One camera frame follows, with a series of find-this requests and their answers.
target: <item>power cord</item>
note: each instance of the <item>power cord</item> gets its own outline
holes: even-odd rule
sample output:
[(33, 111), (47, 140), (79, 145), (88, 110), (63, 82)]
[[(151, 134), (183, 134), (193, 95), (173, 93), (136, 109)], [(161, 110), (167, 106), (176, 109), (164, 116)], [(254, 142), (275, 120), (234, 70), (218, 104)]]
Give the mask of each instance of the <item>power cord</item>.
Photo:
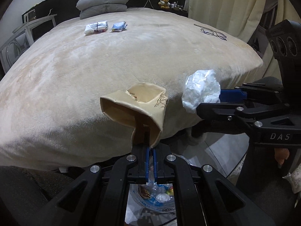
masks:
[(49, 16), (49, 15), (51, 14), (51, 10), (52, 10), (52, 9), (50, 9), (49, 14), (48, 14), (47, 16)]
[[(150, 2), (151, 7), (154, 9), (153, 5), (151, 4), (151, 0), (147, 0), (146, 4)], [(145, 8), (146, 4), (144, 5), (144, 7), (129, 7), (129, 8)]]

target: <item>eyeglasses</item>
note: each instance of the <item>eyeglasses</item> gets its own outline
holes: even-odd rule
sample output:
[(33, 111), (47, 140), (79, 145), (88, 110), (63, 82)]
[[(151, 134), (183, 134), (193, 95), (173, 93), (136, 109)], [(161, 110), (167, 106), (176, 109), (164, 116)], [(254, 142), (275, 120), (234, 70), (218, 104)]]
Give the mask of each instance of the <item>eyeglasses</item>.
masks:
[(227, 40), (227, 36), (225, 36), (223, 33), (220, 33), (218, 31), (213, 31), (213, 30), (210, 30), (208, 28), (204, 28), (204, 27), (196, 25), (196, 24), (194, 24), (194, 25), (197, 26), (197, 27), (200, 27), (201, 28), (201, 32), (203, 32), (203, 33), (205, 33), (207, 35), (213, 35), (213, 36), (219, 37), (220, 39)]

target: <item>crumpled paper cup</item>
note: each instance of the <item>crumpled paper cup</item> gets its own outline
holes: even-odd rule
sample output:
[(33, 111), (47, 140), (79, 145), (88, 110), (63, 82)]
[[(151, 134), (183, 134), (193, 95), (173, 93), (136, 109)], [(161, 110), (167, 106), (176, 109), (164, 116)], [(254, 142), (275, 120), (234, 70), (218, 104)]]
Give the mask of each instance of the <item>crumpled paper cup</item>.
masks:
[(163, 131), (168, 94), (165, 88), (139, 82), (125, 92), (117, 91), (100, 98), (102, 112), (111, 120), (134, 128), (131, 143), (144, 142), (145, 127), (149, 128), (150, 146), (155, 147)]

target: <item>blue snack bag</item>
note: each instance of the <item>blue snack bag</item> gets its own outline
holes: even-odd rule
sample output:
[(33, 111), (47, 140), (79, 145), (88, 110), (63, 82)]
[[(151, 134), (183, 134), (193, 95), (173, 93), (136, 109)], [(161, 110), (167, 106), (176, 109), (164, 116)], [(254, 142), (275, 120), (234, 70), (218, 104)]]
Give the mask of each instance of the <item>blue snack bag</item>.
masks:
[(123, 31), (127, 27), (127, 23), (125, 21), (113, 24), (112, 32), (115, 31)]

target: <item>beige blanket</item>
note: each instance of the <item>beige blanket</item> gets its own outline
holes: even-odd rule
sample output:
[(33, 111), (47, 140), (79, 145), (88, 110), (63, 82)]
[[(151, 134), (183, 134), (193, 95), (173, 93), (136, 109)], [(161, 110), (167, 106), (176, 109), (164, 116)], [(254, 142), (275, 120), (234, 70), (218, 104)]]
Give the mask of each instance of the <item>beige blanket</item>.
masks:
[[(87, 24), (126, 21), (126, 31), (85, 36)], [(133, 130), (109, 120), (99, 98), (136, 82), (167, 89), (163, 137), (196, 124), (181, 95), (185, 78), (214, 69), (222, 88), (256, 80), (262, 65), (241, 40), (203, 34), (169, 12), (128, 9), (65, 21), (38, 39), (0, 82), (0, 165), (85, 167), (131, 150)]]

